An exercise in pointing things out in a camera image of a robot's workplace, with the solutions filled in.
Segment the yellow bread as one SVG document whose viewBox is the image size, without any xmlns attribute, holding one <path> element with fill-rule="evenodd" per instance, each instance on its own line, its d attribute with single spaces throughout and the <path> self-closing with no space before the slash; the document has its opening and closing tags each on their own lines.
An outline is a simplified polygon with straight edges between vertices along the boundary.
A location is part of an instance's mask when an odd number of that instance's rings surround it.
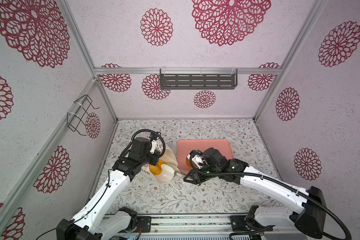
<svg viewBox="0 0 360 240">
<path fill-rule="evenodd" d="M 158 163 L 157 163 L 157 165 L 149 165 L 149 171 L 154 175 L 154 176 L 158 176 L 158 175 L 160 175 L 161 173 L 162 173 L 162 168 L 161 168 L 161 166 L 162 165 L 166 165 L 166 163 L 164 162 L 164 161 L 162 161 L 162 160 L 159 160 L 158 161 Z"/>
</svg>

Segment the round brown bread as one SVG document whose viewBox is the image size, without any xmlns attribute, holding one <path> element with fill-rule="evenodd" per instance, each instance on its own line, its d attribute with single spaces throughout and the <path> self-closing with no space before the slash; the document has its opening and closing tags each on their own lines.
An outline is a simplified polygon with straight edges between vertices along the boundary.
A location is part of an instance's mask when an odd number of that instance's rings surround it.
<svg viewBox="0 0 360 240">
<path fill-rule="evenodd" d="M 199 168 L 198 165 L 193 161 L 191 160 L 191 155 L 187 155 L 186 157 L 186 164 L 189 168 Z"/>
</svg>

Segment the white floral paper bag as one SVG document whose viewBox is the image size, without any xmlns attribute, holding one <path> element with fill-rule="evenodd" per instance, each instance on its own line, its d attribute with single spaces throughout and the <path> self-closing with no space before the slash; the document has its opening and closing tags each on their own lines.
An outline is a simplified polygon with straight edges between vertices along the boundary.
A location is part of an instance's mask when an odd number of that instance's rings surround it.
<svg viewBox="0 0 360 240">
<path fill-rule="evenodd" d="M 163 144 L 161 141 L 158 141 L 156 150 L 160 153 L 164 153 L 164 155 L 159 158 L 159 161 L 155 166 L 151 164 L 144 165 L 142 167 L 142 174 L 158 183 L 168 183 L 172 185 L 175 190 L 181 192 L 185 188 L 185 183 L 181 178 L 182 173 L 178 168 L 178 161 L 173 150 L 166 147 L 166 150 L 163 151 Z M 182 183 L 180 188 L 174 185 L 175 178 L 180 179 Z"/>
</svg>

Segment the steel tongs with white tips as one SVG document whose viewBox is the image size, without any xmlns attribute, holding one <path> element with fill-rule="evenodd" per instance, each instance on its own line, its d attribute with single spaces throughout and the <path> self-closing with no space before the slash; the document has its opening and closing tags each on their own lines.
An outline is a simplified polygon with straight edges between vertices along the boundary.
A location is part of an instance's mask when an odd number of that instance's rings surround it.
<svg viewBox="0 0 360 240">
<path fill-rule="evenodd" d="M 186 175 L 181 172 L 177 167 L 174 167 L 172 165 L 162 165 L 161 166 L 162 170 L 169 175 L 170 180 L 173 179 L 174 177 L 179 177 L 181 179 L 183 179 Z"/>
</svg>

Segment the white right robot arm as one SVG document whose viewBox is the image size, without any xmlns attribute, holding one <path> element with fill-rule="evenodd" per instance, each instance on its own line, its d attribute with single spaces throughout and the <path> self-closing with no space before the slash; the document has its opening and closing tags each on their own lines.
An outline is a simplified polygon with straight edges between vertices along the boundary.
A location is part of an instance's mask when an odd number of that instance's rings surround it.
<svg viewBox="0 0 360 240">
<path fill-rule="evenodd" d="M 217 149 L 209 148 L 204 152 L 191 151 L 186 157 L 191 167 L 184 181 L 194 185 L 220 178 L 229 183 L 250 187 L 283 204 L 270 208 L 254 205 L 244 218 L 242 230 L 246 234 L 260 234 L 271 231 L 276 226 L 295 227 L 301 233 L 315 239 L 324 235 L 326 213 L 302 196 L 303 193 L 324 205 L 324 196 L 320 189 L 308 190 L 280 182 L 265 175 L 239 159 L 228 160 Z"/>
</svg>

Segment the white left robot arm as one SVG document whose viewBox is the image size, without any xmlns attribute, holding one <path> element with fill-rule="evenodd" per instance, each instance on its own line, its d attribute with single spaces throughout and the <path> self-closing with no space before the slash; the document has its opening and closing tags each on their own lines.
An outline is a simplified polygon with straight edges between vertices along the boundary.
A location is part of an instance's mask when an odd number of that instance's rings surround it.
<svg viewBox="0 0 360 240">
<path fill-rule="evenodd" d="M 104 220 L 118 195 L 147 164 L 157 164 L 163 154 L 133 154 L 120 156 L 109 171 L 108 179 L 91 200 L 70 221 L 63 219 L 58 224 L 58 240 L 109 240 L 122 231 L 142 231 L 137 223 L 137 212 L 122 207 L 112 217 Z"/>
</svg>

